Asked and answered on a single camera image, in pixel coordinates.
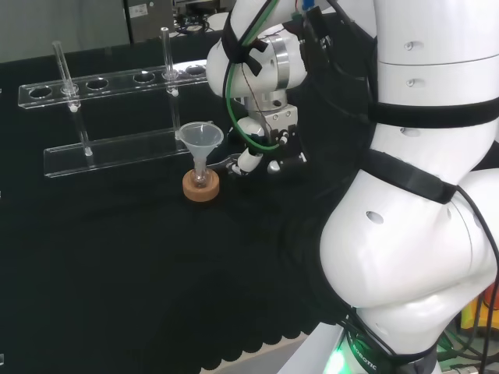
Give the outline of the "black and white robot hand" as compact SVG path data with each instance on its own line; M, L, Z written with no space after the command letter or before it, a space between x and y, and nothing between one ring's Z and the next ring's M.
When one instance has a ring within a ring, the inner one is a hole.
M307 163L299 137L298 110L286 105L273 111L249 111L234 130L246 144L228 169L248 175L262 164L270 175L283 175Z

